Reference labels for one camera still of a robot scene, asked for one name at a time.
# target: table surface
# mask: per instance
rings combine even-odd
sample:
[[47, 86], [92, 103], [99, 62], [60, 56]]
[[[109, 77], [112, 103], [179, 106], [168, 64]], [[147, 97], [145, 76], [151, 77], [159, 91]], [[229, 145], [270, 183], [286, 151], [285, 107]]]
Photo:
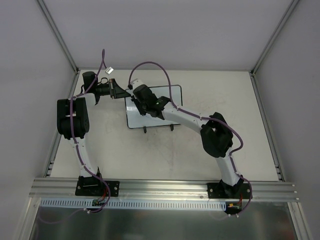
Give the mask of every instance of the table surface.
[[[80, 92], [81, 70], [75, 89]], [[115, 78], [127, 88], [130, 70], [115, 70]], [[251, 181], [278, 181], [264, 125], [248, 72], [242, 71], [168, 71], [173, 85], [182, 87], [183, 106], [202, 115], [221, 113], [244, 141], [233, 154], [238, 170]], [[102, 72], [99, 80], [107, 75]], [[149, 87], [167, 85], [161, 70], [136, 70], [133, 78]], [[102, 96], [88, 110], [88, 144], [104, 178], [151, 180], [219, 180], [220, 169], [202, 146], [201, 136], [185, 126], [128, 129], [125, 100]], [[233, 148], [239, 146], [233, 137]], [[76, 155], [61, 138], [51, 177], [77, 178], [80, 169]]]

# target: cable connector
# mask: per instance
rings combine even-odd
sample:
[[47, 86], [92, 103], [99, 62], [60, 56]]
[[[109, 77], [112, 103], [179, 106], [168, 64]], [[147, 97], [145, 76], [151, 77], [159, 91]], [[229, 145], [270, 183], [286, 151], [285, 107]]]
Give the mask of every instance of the cable connector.
[[110, 75], [113, 71], [114, 71], [114, 69], [109, 66], [104, 72], [105, 72], [107, 75]]

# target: white table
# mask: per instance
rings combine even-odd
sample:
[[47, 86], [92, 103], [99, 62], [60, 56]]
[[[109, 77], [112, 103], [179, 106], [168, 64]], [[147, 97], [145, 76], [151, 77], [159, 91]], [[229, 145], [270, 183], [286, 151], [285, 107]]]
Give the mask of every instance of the white table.
[[[83, 84], [82, 70], [75, 89]], [[130, 70], [115, 70], [115, 78], [127, 88]], [[274, 161], [248, 72], [168, 71], [172, 84], [182, 87], [183, 105], [202, 114], [221, 113], [244, 141], [234, 153], [238, 170], [252, 181], [278, 181]], [[102, 72], [99, 80], [107, 75]], [[137, 70], [133, 78], [149, 87], [167, 85], [161, 70]], [[88, 111], [89, 146], [102, 176], [110, 179], [219, 180], [213, 157], [202, 146], [200, 135], [185, 126], [128, 129], [125, 100], [100, 98]], [[239, 141], [233, 137], [233, 148]], [[77, 178], [79, 166], [70, 144], [61, 138], [51, 177]]]

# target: ventilation grille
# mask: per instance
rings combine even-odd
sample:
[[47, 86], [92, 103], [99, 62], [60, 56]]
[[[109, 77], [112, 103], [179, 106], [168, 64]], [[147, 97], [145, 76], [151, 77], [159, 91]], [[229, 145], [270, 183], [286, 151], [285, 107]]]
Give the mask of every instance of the ventilation grille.
[[[93, 199], [74, 198], [43, 198], [42, 207], [59, 208], [99, 208], [92, 206]], [[225, 211], [226, 203], [222, 201], [156, 201], [156, 200], [120, 200], [110, 199], [106, 208], [109, 209], [160, 209], [160, 210], [204, 210]]]

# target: white wall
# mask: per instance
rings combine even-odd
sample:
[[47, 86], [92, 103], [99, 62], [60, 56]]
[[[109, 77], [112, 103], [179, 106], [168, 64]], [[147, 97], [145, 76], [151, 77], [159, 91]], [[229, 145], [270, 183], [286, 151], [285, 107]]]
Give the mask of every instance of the white wall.
[[302, 0], [258, 70], [257, 81], [287, 181], [296, 183], [320, 239], [320, 1]]
[[291, 0], [45, 2], [79, 67], [251, 70]]
[[0, 7], [0, 232], [13, 238], [56, 128], [73, 72], [35, 0]]

